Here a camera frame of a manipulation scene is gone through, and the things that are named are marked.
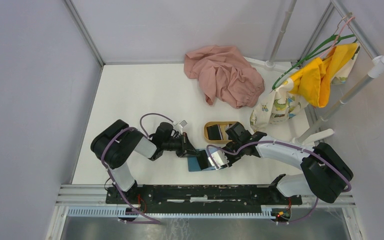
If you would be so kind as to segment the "blue card holder wallet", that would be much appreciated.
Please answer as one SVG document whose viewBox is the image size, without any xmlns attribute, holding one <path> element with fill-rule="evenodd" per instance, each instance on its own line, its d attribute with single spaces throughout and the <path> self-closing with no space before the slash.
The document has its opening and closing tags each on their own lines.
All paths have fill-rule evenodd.
<svg viewBox="0 0 384 240">
<path fill-rule="evenodd" d="M 229 161 L 221 150 L 211 147 L 210 156 L 205 149 L 198 152 L 199 156 L 187 158 L 187 167 L 189 172 L 216 171 L 229 167 Z"/>
</svg>

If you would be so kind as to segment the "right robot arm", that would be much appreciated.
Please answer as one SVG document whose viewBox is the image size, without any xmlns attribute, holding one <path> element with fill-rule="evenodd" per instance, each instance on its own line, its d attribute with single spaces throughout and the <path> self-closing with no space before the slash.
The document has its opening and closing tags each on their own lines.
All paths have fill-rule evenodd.
<svg viewBox="0 0 384 240">
<path fill-rule="evenodd" d="M 229 125 L 225 132 L 230 142 L 222 152 L 228 163 L 233 164 L 243 156 L 253 156 L 273 159 L 301 170 L 300 174 L 286 174 L 274 181 L 268 196 L 275 204 L 282 204 L 292 196 L 310 194 L 332 204 L 341 193 L 352 189 L 352 170 L 327 143 L 296 145 L 265 132 L 251 134 L 239 122 Z"/>
</svg>

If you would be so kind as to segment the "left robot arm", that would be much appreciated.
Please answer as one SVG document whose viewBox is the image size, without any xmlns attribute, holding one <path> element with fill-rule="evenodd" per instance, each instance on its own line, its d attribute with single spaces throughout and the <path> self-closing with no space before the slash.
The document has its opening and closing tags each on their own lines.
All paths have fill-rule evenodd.
<svg viewBox="0 0 384 240">
<path fill-rule="evenodd" d="M 118 191 L 117 196 L 125 204 L 133 203 L 138 194 L 138 183 L 127 164 L 132 153 L 151 161 L 160 158 L 164 152 L 174 152 L 179 158 L 201 157 L 203 153 L 192 145 L 187 133 L 176 130 L 172 123 L 161 122 L 147 137 L 121 119 L 96 136 L 90 149 L 107 169 Z"/>
</svg>

